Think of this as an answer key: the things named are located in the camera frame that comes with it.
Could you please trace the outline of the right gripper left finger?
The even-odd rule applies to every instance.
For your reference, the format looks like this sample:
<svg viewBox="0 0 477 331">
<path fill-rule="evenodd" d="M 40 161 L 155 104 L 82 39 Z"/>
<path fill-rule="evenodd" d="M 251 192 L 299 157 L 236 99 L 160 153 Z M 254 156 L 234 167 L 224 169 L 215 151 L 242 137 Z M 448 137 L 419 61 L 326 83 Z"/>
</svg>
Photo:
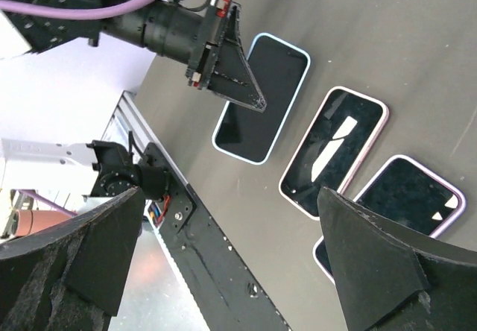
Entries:
<svg viewBox="0 0 477 331">
<path fill-rule="evenodd" d="M 142 228 L 132 188 L 30 236 L 1 244 L 2 330 L 107 330 Z"/>
</svg>

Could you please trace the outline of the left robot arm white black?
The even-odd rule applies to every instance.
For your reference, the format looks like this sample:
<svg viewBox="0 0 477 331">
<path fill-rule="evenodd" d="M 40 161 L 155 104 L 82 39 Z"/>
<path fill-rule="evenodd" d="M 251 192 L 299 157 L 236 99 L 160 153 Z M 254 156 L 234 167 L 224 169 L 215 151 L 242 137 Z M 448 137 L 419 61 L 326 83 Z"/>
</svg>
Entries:
<svg viewBox="0 0 477 331">
<path fill-rule="evenodd" d="M 206 0 L 184 7 L 183 0 L 1 0 L 1 55 L 39 54 L 77 38 L 97 45 L 102 33 L 186 66 L 190 86 L 262 112 L 264 94 L 244 55 L 240 7 L 232 0 Z M 157 200 L 168 190 L 166 167 L 139 149 L 116 142 L 45 143 L 1 141 L 1 187 L 64 189 L 88 198 L 113 198 L 140 188 Z"/>
</svg>

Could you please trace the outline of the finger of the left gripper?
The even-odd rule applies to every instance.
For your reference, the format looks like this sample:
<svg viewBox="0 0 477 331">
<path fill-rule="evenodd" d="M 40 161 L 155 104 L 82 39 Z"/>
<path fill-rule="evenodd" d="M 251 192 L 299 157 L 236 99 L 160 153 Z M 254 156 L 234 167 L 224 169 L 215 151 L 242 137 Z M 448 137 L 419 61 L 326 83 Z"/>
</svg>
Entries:
<svg viewBox="0 0 477 331">
<path fill-rule="evenodd" d="M 221 45 L 221 57 L 231 66 L 243 66 L 247 62 L 239 29 L 240 12 L 241 5 L 232 2 L 228 10 L 224 39 Z"/>
<path fill-rule="evenodd" d="M 208 90 L 250 110 L 263 112 L 267 106 L 248 61 L 243 66 L 231 66 L 221 57 L 221 48 L 212 70 Z"/>
</svg>

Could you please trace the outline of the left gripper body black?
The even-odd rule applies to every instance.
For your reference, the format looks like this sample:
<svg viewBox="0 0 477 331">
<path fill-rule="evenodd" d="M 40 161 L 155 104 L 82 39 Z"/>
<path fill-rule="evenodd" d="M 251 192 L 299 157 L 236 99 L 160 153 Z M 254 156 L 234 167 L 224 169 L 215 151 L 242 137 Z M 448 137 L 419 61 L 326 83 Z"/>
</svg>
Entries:
<svg viewBox="0 0 477 331">
<path fill-rule="evenodd" d="M 184 64 L 189 85 L 208 89 L 232 2 L 218 0 L 201 16 L 178 3 L 156 1 L 106 19 L 103 32 Z"/>
</svg>

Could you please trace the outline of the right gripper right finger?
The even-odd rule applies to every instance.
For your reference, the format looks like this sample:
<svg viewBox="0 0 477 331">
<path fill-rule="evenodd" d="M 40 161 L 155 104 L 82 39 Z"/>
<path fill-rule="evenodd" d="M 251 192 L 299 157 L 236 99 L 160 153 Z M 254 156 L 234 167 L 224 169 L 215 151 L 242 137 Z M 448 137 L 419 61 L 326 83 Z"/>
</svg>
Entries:
<svg viewBox="0 0 477 331">
<path fill-rule="evenodd" d="M 328 188 L 320 223 L 349 330 L 475 330 L 476 252 L 377 215 Z"/>
</svg>

